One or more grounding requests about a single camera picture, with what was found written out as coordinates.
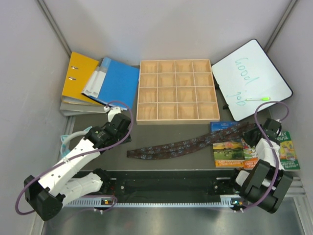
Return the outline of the brown floral necktie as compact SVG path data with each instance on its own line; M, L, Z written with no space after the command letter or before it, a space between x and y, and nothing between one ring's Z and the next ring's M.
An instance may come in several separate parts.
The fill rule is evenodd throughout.
M211 132L193 139L130 150L127 152L127 157L140 160L176 158L197 152L214 143L241 139L245 132L255 126L255 124L247 121L239 122L227 129Z

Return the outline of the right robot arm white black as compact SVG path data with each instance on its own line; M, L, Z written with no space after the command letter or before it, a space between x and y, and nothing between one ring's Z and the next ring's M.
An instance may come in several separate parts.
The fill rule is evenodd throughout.
M243 135L245 143L255 148L256 165L250 172L235 170L228 188L250 205L260 201L258 207L275 213L293 182L293 176L284 170L279 158L280 141L277 137L282 130L281 123L267 118L261 128L255 126Z

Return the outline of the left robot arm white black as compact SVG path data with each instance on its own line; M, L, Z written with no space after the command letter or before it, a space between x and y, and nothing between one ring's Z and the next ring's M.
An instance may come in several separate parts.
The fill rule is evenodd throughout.
M132 117L112 108L108 122L88 130L79 143L51 170L40 177L24 180L26 201L43 221L55 217L68 203L90 193L111 192L112 181L105 170L97 168L82 178L75 175L106 150L130 142Z

